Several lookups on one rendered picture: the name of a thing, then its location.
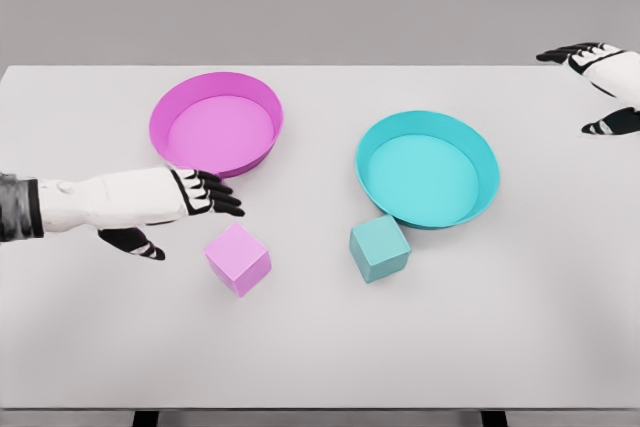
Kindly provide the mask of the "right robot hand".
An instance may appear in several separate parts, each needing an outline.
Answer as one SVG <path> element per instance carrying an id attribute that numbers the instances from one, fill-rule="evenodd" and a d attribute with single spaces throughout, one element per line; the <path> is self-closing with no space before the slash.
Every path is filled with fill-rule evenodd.
<path id="1" fill-rule="evenodd" d="M 587 123 L 581 132 L 622 136 L 640 132 L 640 53 L 605 42 L 583 42 L 538 53 L 539 62 L 553 62 L 583 77 L 594 88 L 623 104 L 619 110 Z"/>

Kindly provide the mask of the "teal cube block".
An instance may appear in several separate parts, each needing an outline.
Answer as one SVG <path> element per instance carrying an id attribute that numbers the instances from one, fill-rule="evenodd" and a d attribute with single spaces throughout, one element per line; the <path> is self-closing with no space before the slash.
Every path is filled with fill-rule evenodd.
<path id="1" fill-rule="evenodd" d="M 398 223 L 388 214 L 354 226 L 349 250 L 366 283 L 399 272 L 411 253 Z"/>

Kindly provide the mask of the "cyan round plate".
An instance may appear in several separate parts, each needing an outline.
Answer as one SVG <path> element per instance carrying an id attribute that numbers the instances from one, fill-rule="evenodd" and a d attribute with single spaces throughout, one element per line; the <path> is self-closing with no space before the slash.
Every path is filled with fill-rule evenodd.
<path id="1" fill-rule="evenodd" d="M 356 148 L 355 171 L 380 211 L 425 230 L 478 217 L 501 181 L 497 157 L 477 130 L 424 110 L 395 113 L 369 127 Z"/>

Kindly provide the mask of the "pink cube block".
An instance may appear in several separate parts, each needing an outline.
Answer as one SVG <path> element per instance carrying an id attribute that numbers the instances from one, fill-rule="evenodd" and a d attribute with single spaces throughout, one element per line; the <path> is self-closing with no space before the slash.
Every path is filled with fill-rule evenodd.
<path id="1" fill-rule="evenodd" d="M 272 268 L 268 249 L 240 223 L 233 223 L 204 248 L 212 271 L 238 297 L 244 297 Z"/>

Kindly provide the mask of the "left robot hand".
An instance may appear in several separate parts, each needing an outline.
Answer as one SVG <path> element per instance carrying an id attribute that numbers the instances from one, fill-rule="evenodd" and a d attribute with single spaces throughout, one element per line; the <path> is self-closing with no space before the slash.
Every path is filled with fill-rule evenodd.
<path id="1" fill-rule="evenodd" d="M 161 225 L 211 212 L 242 217 L 242 202 L 223 180 L 196 169 L 155 167 L 98 178 L 90 224 L 112 247 L 163 261 L 165 252 L 147 238 L 143 226 Z"/>

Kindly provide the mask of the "pink round plate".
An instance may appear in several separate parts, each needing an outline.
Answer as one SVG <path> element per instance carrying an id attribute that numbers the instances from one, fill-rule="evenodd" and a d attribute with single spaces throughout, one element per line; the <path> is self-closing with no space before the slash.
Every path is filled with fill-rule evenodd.
<path id="1" fill-rule="evenodd" d="M 149 137 L 169 164 L 230 178 L 266 158 L 283 123 L 281 101 L 267 84 L 242 73 L 210 72 L 160 98 L 150 116 Z"/>

